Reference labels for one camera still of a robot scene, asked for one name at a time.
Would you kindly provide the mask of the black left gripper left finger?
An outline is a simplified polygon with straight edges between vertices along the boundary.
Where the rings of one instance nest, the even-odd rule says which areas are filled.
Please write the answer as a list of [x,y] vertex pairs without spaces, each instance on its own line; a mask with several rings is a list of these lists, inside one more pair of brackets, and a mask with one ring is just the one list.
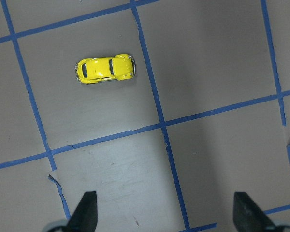
[[67,225],[68,232],[94,232],[97,227],[97,193],[85,192]]

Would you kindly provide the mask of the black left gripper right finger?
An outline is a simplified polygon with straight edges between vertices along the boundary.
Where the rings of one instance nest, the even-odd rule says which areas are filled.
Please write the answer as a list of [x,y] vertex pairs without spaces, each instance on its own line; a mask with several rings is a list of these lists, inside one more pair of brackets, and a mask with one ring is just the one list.
[[276,231],[276,225],[245,192],[234,193],[233,223],[238,232]]

